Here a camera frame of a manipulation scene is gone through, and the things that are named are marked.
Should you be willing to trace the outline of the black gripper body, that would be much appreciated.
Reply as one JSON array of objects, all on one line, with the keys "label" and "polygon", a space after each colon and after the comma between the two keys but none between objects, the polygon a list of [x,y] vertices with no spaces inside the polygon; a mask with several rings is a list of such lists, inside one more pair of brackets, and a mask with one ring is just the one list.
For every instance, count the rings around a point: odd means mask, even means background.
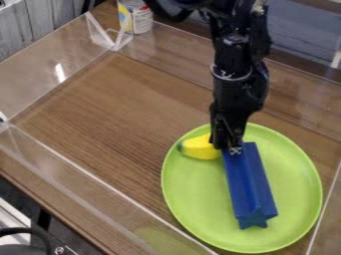
[{"label": "black gripper body", "polygon": [[269,70],[265,64],[250,67],[246,75],[227,75],[217,66],[213,76],[213,103],[210,104],[211,132],[245,133],[246,122],[258,112],[269,92]]}]

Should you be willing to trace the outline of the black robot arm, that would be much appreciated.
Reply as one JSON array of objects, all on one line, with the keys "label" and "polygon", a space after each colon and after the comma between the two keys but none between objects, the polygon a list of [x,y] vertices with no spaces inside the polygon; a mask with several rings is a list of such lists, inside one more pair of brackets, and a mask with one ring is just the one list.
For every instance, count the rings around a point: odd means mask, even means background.
[{"label": "black robot arm", "polygon": [[209,24],[214,49],[210,138],[217,149],[242,152],[250,116],[262,107],[269,91],[263,62],[270,51],[266,0],[171,0],[171,13],[160,0],[143,0],[162,18],[180,22],[197,12]]}]

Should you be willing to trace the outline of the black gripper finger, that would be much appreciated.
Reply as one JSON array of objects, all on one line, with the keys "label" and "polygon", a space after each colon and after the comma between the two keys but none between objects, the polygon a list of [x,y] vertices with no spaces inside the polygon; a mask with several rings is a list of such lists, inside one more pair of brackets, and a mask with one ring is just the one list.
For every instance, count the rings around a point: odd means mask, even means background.
[{"label": "black gripper finger", "polygon": [[223,117],[219,114],[213,114],[210,118],[210,143],[215,149],[225,149],[226,141],[226,125]]},{"label": "black gripper finger", "polygon": [[227,132],[227,149],[230,154],[241,154],[242,137],[245,133],[245,123],[239,119],[234,119],[231,115],[223,116],[223,123]]}]

